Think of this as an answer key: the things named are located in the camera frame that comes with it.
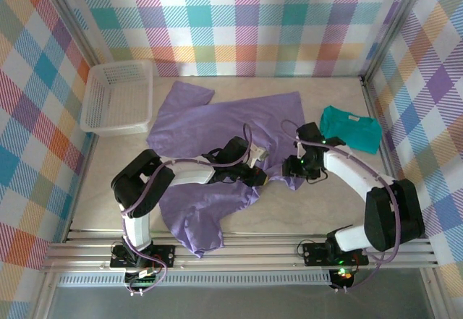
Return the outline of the purple t-shirt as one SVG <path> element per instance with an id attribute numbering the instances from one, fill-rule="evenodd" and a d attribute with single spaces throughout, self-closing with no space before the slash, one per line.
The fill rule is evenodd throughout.
<path id="1" fill-rule="evenodd" d="M 223 148 L 249 124 L 252 141 L 268 151 L 261 169 L 272 181 L 283 181 L 298 190 L 302 179 L 281 175 L 283 161 L 294 154 L 293 142 L 281 122 L 304 124 L 298 92 L 211 103 L 214 91 L 185 82 L 175 82 L 161 105 L 147 138 L 158 155 L 194 158 Z M 182 184 L 170 187 L 159 201 L 161 215 L 170 232 L 197 257 L 224 246 L 220 221 L 255 203 L 261 188 L 234 184 Z"/>

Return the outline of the folded teal t-shirt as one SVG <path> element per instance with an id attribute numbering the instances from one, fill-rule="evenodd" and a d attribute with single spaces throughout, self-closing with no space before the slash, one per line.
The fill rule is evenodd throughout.
<path id="1" fill-rule="evenodd" d="M 319 125 L 325 138 L 338 137 L 352 149 L 376 154 L 380 147 L 382 129 L 376 119 L 327 106 Z"/>

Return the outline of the small lit circuit board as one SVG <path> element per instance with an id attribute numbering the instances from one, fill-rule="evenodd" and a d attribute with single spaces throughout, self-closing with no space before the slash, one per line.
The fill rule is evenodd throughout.
<path id="1" fill-rule="evenodd" d="M 329 275 L 332 289 L 349 288 L 354 284 L 354 274 L 345 268 L 330 270 Z"/>

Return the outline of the white plastic basket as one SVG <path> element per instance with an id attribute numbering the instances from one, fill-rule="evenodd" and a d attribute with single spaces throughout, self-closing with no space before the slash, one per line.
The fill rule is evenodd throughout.
<path id="1" fill-rule="evenodd" d="M 118 61 L 90 69 L 80 114 L 82 131 L 100 137 L 144 133 L 152 116 L 151 61 Z"/>

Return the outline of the green terminal circuit board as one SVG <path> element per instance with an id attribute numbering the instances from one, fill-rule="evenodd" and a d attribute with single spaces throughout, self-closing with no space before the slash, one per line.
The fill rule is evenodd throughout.
<path id="1" fill-rule="evenodd" d="M 158 271 L 152 268 L 143 269 L 137 272 L 126 272 L 124 274 L 124 285 L 127 289 L 132 291 L 139 291 L 145 289 L 156 282 Z"/>

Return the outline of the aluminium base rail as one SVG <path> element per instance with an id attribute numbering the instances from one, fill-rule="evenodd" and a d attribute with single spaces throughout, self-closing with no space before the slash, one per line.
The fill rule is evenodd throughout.
<path id="1" fill-rule="evenodd" d="M 110 247 L 120 240 L 120 230 L 69 231 L 63 243 L 50 244 L 42 264 L 48 272 L 96 272 L 110 270 Z M 152 234 L 155 244 L 175 246 L 172 271 L 289 271 L 302 270 L 304 262 L 296 248 L 303 239 L 325 240 L 321 235 L 226 233 L 225 247 L 197 258 L 171 233 Z M 386 268 L 435 268 L 436 255 L 427 239 L 403 244 Z"/>

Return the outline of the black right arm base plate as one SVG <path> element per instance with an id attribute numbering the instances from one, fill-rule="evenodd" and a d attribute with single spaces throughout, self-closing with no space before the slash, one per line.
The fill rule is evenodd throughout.
<path id="1" fill-rule="evenodd" d="M 326 249 L 324 243 L 302 244 L 302 256 L 305 266 L 361 266 L 368 265 L 368 256 L 362 250 L 333 253 Z"/>

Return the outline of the aluminium side rail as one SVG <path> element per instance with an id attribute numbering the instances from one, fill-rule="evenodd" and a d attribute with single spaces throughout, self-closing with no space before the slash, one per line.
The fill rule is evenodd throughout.
<path id="1" fill-rule="evenodd" d="M 395 180 L 398 181 L 399 177 L 397 174 L 397 170 L 394 168 L 394 164 L 393 164 L 392 157 L 391 157 L 391 151 L 388 148 L 388 142 L 386 139 L 386 128 L 383 125 L 383 122 L 381 121 L 381 116 L 378 112 L 378 109 L 375 106 L 375 99 L 373 96 L 373 92 L 371 91 L 370 86 L 368 85 L 368 82 L 362 75 L 359 76 L 359 81 L 362 87 L 362 93 L 364 95 L 365 104 L 366 104 L 369 116 L 376 119 L 381 127 L 381 141 L 380 141 L 378 152 L 379 152 L 379 155 L 381 156 L 381 160 L 382 160 L 383 167 L 384 167 L 384 173 L 388 174 L 389 176 L 395 178 Z M 406 231 L 406 234 L 409 234 L 409 231 L 407 231 L 408 229 L 410 229 L 410 226 L 411 226 L 411 223 L 408 221 L 409 214 L 405 210 L 406 207 L 400 208 L 401 206 L 399 204 L 399 201 L 397 202 L 398 202 L 397 205 L 399 208 L 399 213 L 405 213 L 405 214 L 400 215 L 402 233 L 403 231 Z"/>

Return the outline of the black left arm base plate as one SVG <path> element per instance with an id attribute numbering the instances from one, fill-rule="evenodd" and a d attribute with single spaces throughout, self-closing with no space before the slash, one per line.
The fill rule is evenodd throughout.
<path id="1" fill-rule="evenodd" d="M 174 245 L 150 245 L 140 251 L 142 254 L 163 261 L 168 267 L 174 265 Z M 125 244 L 116 244 L 111 248 L 110 268 L 149 268 L 153 266 L 151 259 L 140 257 Z"/>

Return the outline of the aluminium frame post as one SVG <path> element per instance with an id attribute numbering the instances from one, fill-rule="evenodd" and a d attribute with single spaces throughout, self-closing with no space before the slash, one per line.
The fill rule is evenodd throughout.
<path id="1" fill-rule="evenodd" d="M 397 0 L 391 5 L 385 22 L 379 32 L 378 42 L 371 47 L 371 55 L 365 63 L 360 77 L 363 82 L 372 81 L 373 76 L 382 65 L 386 54 L 399 34 L 417 0 Z"/>
<path id="2" fill-rule="evenodd" d="M 66 0 L 51 0 L 51 3 L 55 6 L 59 16 L 62 18 L 62 22 L 67 27 L 70 35 L 75 40 L 77 47 L 81 50 L 82 55 L 91 66 L 100 64 L 96 52 L 93 50 L 89 40 L 84 34 L 82 27 L 80 26 L 74 11 L 71 6 L 68 5 Z"/>

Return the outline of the aluminium frame bar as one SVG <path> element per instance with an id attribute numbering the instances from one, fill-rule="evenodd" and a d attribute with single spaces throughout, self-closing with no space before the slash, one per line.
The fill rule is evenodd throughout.
<path id="1" fill-rule="evenodd" d="M 448 319 L 444 298 L 433 268 L 421 268 L 420 273 L 435 319 Z"/>
<path id="2" fill-rule="evenodd" d="M 59 277 L 56 273 L 47 272 L 38 293 L 32 319 L 47 319 L 54 298 Z"/>

